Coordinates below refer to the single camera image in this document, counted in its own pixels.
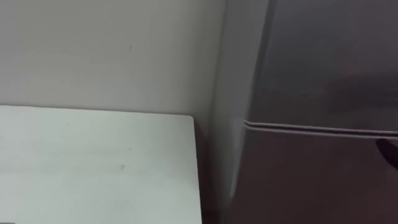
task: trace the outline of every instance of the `white table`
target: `white table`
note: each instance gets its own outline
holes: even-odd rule
[[[0,223],[200,224],[189,116],[0,106]]]

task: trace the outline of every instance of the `freezer door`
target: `freezer door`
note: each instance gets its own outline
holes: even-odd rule
[[[271,2],[248,123],[398,131],[398,1]]]
[[[398,170],[375,141],[248,131],[225,223],[398,223]]]

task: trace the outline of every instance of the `white wall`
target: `white wall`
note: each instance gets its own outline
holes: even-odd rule
[[[1,0],[0,104],[194,115],[224,0]]]

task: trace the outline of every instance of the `refrigerator side panel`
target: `refrigerator side panel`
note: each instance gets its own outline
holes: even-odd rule
[[[211,111],[210,144],[218,210],[229,200],[242,125],[261,42],[268,0],[227,0]]]
[[[277,0],[248,124],[398,131],[397,8]]]
[[[225,223],[398,223],[397,206],[375,139],[248,131]]]

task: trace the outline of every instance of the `gray metal surface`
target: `gray metal surface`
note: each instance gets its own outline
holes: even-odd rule
[[[397,9],[392,0],[277,0],[248,124],[398,131]]]
[[[247,131],[226,224],[398,223],[398,171],[378,136],[312,134]]]
[[[210,127],[218,196],[215,210],[221,213],[228,203],[240,156],[241,130],[267,5],[268,0],[228,0],[226,5]]]

